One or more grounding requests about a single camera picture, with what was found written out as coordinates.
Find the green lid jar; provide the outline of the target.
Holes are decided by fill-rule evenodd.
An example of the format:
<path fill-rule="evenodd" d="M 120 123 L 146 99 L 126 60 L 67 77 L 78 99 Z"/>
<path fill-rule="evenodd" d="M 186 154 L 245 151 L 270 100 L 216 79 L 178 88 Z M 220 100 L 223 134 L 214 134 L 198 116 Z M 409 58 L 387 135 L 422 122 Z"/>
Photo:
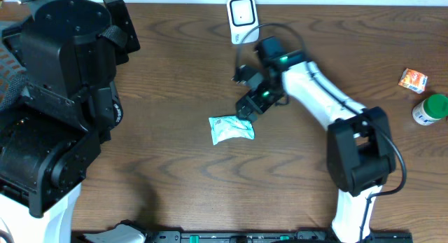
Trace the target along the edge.
<path fill-rule="evenodd" d="M 447 97 L 431 95 L 413 108 L 412 117 L 420 125 L 432 125 L 442 120 L 447 117 Z"/>

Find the white barcode scanner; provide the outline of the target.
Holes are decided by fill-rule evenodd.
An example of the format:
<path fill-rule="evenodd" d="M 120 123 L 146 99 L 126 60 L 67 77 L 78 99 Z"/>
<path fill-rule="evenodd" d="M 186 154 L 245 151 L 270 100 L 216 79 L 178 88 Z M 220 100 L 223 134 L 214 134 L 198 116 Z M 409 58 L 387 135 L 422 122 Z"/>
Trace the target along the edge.
<path fill-rule="evenodd" d="M 253 43 L 259 38 L 259 30 L 251 32 L 259 25 L 255 0 L 227 0 L 227 16 L 229 20 L 231 42 L 234 45 Z"/>

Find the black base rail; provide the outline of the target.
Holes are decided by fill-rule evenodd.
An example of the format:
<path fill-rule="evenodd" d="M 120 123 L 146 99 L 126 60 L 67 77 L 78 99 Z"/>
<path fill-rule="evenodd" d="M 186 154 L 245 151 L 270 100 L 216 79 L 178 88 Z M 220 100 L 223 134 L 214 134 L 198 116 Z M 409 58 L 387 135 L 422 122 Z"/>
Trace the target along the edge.
<path fill-rule="evenodd" d="M 286 232 L 186 232 L 182 230 L 149 230 L 139 224 L 124 220 L 103 232 L 76 231 L 71 241 L 75 243 L 272 243 L 272 242 L 338 242 L 330 230 L 305 228 Z"/>

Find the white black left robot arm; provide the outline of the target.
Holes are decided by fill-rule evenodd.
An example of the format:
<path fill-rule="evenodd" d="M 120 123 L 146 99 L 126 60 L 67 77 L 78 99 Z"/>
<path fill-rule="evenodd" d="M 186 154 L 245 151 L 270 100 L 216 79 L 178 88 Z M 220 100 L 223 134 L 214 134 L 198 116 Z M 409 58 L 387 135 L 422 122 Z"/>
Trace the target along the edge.
<path fill-rule="evenodd" d="M 123 0 L 17 0 L 1 30 L 1 241 L 69 242 L 88 167 L 123 119 L 119 65 L 139 50 Z"/>

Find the grey plastic mesh basket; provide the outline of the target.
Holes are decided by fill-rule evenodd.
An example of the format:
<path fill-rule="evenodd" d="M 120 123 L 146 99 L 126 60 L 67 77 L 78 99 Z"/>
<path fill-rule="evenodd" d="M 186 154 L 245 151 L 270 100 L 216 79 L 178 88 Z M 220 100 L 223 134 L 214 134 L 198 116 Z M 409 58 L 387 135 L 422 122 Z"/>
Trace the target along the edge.
<path fill-rule="evenodd" d="M 29 98 L 26 69 L 20 64 L 22 22 L 1 21 L 1 111 L 22 104 Z"/>

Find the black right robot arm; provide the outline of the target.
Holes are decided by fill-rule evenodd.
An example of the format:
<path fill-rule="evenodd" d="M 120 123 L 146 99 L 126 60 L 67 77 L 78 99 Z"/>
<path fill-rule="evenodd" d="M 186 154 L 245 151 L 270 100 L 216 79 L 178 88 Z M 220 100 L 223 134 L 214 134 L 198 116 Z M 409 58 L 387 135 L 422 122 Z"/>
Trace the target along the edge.
<path fill-rule="evenodd" d="M 339 242 L 362 242 L 370 236 L 372 204 L 396 169 L 386 113 L 352 100 L 305 52 L 289 53 L 273 36 L 255 51 L 269 75 L 236 65 L 234 80 L 250 89 L 236 104 L 237 117 L 254 121 L 283 96 L 299 101 L 326 132 L 326 167 L 338 189 L 332 233 Z"/>

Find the small orange juice carton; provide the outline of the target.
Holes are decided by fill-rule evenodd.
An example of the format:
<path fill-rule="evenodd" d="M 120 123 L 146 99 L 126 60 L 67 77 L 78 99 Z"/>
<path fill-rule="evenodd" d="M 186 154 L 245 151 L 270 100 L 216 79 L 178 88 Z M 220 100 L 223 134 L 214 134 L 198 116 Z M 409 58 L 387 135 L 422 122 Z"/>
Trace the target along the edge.
<path fill-rule="evenodd" d="M 398 85 L 421 94 L 426 89 L 428 77 L 419 71 L 406 68 L 398 82 Z"/>

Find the light blue wet wipes pack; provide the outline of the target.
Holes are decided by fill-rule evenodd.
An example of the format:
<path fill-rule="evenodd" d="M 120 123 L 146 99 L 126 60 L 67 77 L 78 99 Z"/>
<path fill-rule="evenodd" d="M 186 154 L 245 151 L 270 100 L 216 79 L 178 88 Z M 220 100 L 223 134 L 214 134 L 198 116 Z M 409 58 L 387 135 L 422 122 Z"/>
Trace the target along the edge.
<path fill-rule="evenodd" d="M 236 116 L 210 117 L 211 138 L 213 145 L 233 138 L 255 139 L 253 126 L 248 120 Z"/>

